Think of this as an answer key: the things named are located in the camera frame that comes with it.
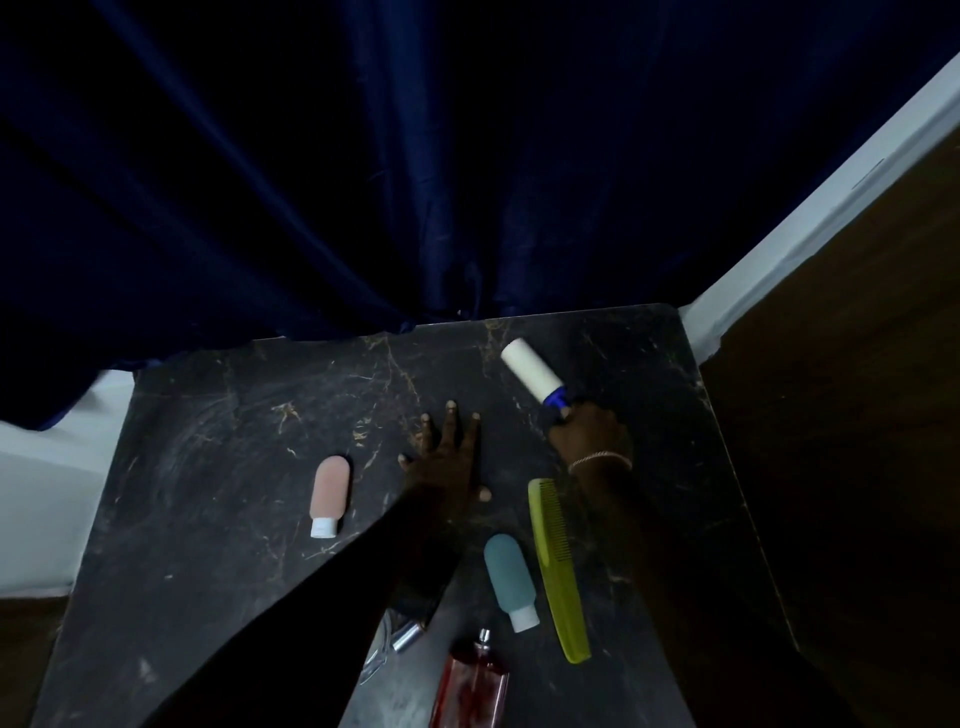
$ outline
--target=forearm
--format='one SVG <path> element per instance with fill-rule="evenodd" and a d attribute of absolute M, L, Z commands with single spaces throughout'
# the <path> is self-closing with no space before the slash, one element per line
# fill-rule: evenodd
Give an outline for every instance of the forearm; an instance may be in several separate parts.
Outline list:
<path fill-rule="evenodd" d="M 625 468 L 601 462 L 581 478 L 630 560 L 699 726 L 856 724 L 819 673 L 702 563 Z"/>
<path fill-rule="evenodd" d="M 408 489 L 383 518 L 224 645 L 148 721 L 336 726 L 396 584 L 442 525 L 445 493 Z"/>

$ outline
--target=pink squeeze bottle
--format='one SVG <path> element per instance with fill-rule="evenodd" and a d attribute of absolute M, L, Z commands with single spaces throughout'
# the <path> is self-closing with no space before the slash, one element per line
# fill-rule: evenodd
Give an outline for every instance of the pink squeeze bottle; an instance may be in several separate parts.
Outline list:
<path fill-rule="evenodd" d="M 333 539 L 337 536 L 337 521 L 347 510 L 347 490 L 350 484 L 350 463 L 340 455 L 331 455 L 317 468 L 310 499 L 310 537 Z"/>

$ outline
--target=white wall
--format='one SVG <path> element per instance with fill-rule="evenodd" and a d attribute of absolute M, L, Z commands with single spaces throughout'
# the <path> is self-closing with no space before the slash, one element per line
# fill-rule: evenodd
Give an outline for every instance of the white wall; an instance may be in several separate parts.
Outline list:
<path fill-rule="evenodd" d="M 0 597 L 69 592 L 132 392 L 107 372 L 46 432 L 0 423 Z"/>
<path fill-rule="evenodd" d="M 960 55 L 953 58 L 763 240 L 681 309 L 701 363 L 727 329 L 817 253 L 960 125 Z"/>

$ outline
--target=white lint roller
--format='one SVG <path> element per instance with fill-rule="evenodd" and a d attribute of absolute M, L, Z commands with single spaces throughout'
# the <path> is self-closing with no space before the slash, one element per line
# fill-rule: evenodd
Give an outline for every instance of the white lint roller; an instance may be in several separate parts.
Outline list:
<path fill-rule="evenodd" d="M 538 402 L 558 409 L 570 406 L 564 383 L 523 339 L 510 342 L 500 357 Z"/>

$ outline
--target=wooden surface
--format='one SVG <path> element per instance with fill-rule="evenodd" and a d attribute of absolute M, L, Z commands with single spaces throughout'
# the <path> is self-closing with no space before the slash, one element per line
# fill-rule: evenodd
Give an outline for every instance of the wooden surface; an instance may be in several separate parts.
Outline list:
<path fill-rule="evenodd" d="M 66 596 L 0 599 L 0 726 L 24 728 L 60 629 Z"/>
<path fill-rule="evenodd" d="M 960 132 L 703 368 L 802 650 L 876 726 L 960 724 Z"/>

